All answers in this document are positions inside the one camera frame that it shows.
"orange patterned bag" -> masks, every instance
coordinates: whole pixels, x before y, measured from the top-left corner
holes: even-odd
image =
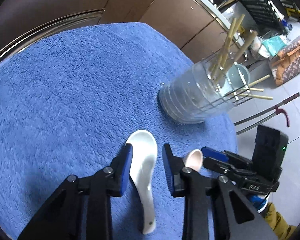
[[[279,51],[276,57],[279,60],[272,66],[277,66],[275,83],[280,86],[300,73],[300,40]]]

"spoon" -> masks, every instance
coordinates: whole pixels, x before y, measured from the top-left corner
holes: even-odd
[[[146,130],[135,131],[126,143],[132,144],[133,157],[130,177],[137,188],[143,206],[142,233],[146,235],[155,230],[151,180],[158,154],[157,143],[153,135]]]
[[[189,152],[184,158],[183,163],[186,167],[189,167],[197,172],[200,171],[203,162],[203,154],[199,149],[195,149]]]

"chopstick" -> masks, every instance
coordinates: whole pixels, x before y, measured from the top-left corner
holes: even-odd
[[[273,100],[273,97],[258,96],[258,95],[252,95],[252,94],[238,94],[237,96]]]
[[[239,90],[236,90],[236,94],[232,93],[233,95],[237,95],[237,96],[243,96],[243,97],[251,97],[251,98],[258,98],[258,99],[266,99],[266,100],[273,100],[273,97],[267,97],[267,96],[259,96],[259,95],[252,95],[252,94],[240,94],[243,91],[247,91],[247,90],[251,90],[251,91],[258,91],[258,92],[263,92],[264,89],[263,88],[252,88],[252,86],[255,86],[256,84],[262,82],[263,80],[266,80],[267,78],[269,78],[270,75],[266,75],[254,82],[251,82],[250,84],[248,84],[248,88],[241,88]]]
[[[238,59],[241,57],[242,53],[250,46],[250,44],[253,42],[254,38],[258,35],[256,31],[252,31],[249,33],[247,39],[245,40],[244,44],[240,47],[240,49],[237,51],[237,53],[234,55],[234,59],[231,60],[231,62],[228,62],[228,64],[224,67],[224,73],[227,73],[229,69],[232,67],[233,62],[238,61]]]
[[[235,35],[235,33],[238,31],[240,25],[242,24],[242,21],[244,19],[244,14],[241,15],[241,17],[239,18],[239,20],[237,21],[235,27],[234,27],[234,33],[233,35]]]
[[[226,59],[228,57],[228,51],[226,51],[226,48],[228,47],[228,43],[229,43],[229,46],[231,44],[231,39],[233,37],[233,33],[234,33],[234,27],[236,25],[236,22],[237,22],[237,19],[236,18],[233,18],[232,20],[232,23],[230,25],[230,29],[229,29],[229,32],[227,34],[227,37],[226,37],[226,40],[218,54],[218,59],[217,59],[217,63],[213,65],[212,69],[210,70],[211,71],[211,77],[214,77],[214,75],[216,74],[218,68],[219,68],[219,65],[221,65],[223,67],[224,63],[222,62],[226,62]]]
[[[260,78],[260,79],[258,79],[258,80],[256,80],[256,81],[254,81],[254,82],[248,84],[248,87],[249,87],[249,88],[250,88],[250,87],[253,87],[253,86],[255,86],[256,84],[262,82],[263,80],[266,80],[266,79],[269,78],[269,77],[270,77],[270,75],[266,75],[266,76],[264,76],[264,77],[262,77],[262,78]]]
[[[248,88],[248,89],[242,88],[242,89],[239,89],[239,90],[237,90],[237,91],[239,92],[239,91],[247,91],[247,90],[257,91],[257,92],[263,92],[263,91],[264,91],[263,88]]]

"blue fuzzy mat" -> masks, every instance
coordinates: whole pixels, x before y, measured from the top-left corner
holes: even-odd
[[[142,210],[129,183],[112,198],[114,239],[181,239],[184,199],[168,192],[162,145],[175,155],[209,146],[237,151],[227,114],[178,125],[157,93],[192,62],[146,24],[84,27],[41,40],[0,64],[0,225],[16,239],[69,175],[110,164],[134,131],[158,144],[153,177],[156,230],[140,233]]]

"yellow pants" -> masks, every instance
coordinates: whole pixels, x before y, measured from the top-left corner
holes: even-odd
[[[279,240],[287,240],[296,229],[295,226],[289,226],[279,212],[275,211],[274,204],[269,203],[269,211],[266,214],[265,221],[272,228]]]

